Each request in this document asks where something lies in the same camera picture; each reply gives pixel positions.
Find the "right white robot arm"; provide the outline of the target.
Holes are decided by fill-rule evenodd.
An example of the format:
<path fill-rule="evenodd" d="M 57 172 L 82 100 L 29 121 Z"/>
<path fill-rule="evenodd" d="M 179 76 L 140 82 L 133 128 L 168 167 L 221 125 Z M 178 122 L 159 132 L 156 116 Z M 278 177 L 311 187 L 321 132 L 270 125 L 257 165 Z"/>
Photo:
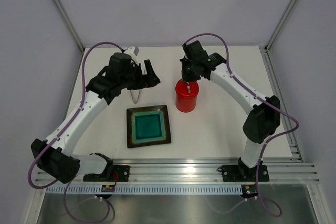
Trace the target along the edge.
<path fill-rule="evenodd" d="M 182 45 L 185 56 L 182 64 L 182 81 L 192 82 L 202 77 L 224 89 L 245 111 L 247 119 L 243 132 L 247 137 L 244 152 L 238 160 L 238 173 L 244 180 L 257 174 L 262 143 L 276 132 L 280 125 L 280 100 L 267 97 L 254 90 L 242 78 L 229 70 L 228 60 L 218 53 L 209 55 L 197 40 Z"/>

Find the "red round lid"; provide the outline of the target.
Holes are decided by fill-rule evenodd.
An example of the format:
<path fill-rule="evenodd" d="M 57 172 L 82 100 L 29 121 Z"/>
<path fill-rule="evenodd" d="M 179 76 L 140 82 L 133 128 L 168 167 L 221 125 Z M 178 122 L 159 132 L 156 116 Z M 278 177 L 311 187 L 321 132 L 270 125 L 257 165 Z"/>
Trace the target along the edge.
<path fill-rule="evenodd" d="M 193 99 L 199 93 L 197 82 L 183 82 L 181 79 L 175 85 L 176 96 L 182 99 Z"/>

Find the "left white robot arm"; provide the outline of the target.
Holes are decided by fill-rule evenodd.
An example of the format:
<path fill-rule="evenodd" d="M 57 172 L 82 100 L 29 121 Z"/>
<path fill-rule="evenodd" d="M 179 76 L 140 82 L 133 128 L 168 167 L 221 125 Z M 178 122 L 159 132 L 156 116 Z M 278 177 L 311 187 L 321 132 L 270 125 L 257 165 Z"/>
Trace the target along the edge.
<path fill-rule="evenodd" d="M 108 65 L 84 87 L 82 99 L 71 114 L 45 140 L 36 139 L 31 150 L 38 168 L 64 184 L 78 175 L 107 181 L 113 176 L 113 160 L 100 153 L 75 156 L 73 151 L 94 119 L 123 89 L 141 90 L 158 85 L 150 60 L 141 64 L 129 54 L 114 53 Z"/>

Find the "red cylindrical container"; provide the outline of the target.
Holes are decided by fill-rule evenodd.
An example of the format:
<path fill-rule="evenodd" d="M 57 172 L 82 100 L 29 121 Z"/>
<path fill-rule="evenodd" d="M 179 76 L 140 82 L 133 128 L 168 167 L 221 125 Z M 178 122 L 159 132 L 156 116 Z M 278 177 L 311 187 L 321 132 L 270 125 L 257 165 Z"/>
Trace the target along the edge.
<path fill-rule="evenodd" d="M 183 113 L 192 112 L 196 108 L 196 103 L 197 95 L 191 97 L 185 97 L 180 94 L 176 95 L 175 106 L 179 111 Z"/>

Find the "long metal tongs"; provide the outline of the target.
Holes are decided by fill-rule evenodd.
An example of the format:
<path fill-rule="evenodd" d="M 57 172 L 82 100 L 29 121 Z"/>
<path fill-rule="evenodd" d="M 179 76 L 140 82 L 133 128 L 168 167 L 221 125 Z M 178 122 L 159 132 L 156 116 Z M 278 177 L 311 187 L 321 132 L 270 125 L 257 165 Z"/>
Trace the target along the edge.
<path fill-rule="evenodd" d="M 134 104 L 137 104 L 140 101 L 141 94 L 142 94 L 142 89 L 130 90 L 131 99 Z"/>

